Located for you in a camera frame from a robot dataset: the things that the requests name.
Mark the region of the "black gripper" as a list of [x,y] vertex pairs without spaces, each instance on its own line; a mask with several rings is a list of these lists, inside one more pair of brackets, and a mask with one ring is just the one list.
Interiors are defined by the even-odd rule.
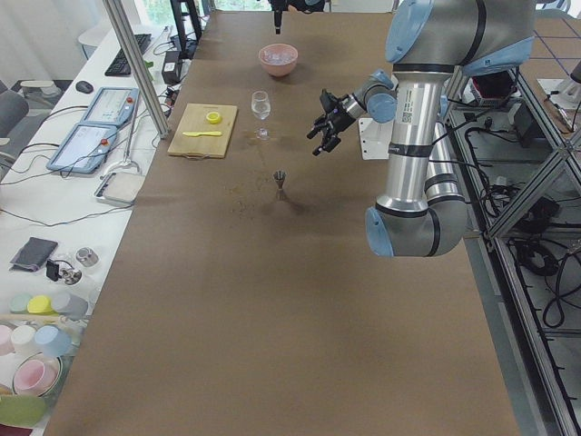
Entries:
[[[275,34],[279,35],[282,26],[281,0],[272,0],[272,12]],[[324,114],[313,122],[312,128],[307,133],[308,139],[313,139],[318,133],[322,134],[321,144],[312,151],[315,156],[323,152],[332,152],[341,142],[341,138],[337,134],[345,131],[361,116],[361,106],[354,94],[344,94],[338,99],[340,101],[337,108],[329,114],[323,110]]]

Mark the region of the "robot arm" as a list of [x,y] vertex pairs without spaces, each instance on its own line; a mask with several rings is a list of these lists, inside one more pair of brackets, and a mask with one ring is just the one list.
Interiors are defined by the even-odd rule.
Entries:
[[456,70],[473,77],[523,64],[535,15],[532,1],[404,1],[385,45],[391,72],[374,72],[342,97],[321,94],[323,114],[310,130],[320,152],[364,114],[392,125],[386,188],[365,214],[376,255],[438,256],[458,244],[467,207],[439,120],[444,84]]

